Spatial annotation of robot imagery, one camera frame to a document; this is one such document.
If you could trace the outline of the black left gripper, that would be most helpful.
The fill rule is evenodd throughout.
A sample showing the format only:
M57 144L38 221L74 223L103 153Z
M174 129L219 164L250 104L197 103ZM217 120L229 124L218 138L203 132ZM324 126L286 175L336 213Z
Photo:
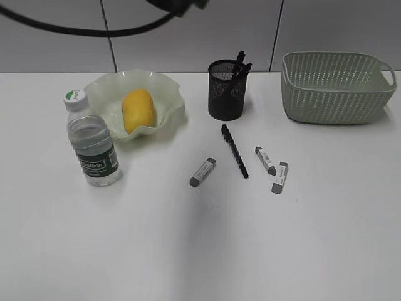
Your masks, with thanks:
M147 0L147 2L175 16L183 16L191 6L204 9L209 0Z

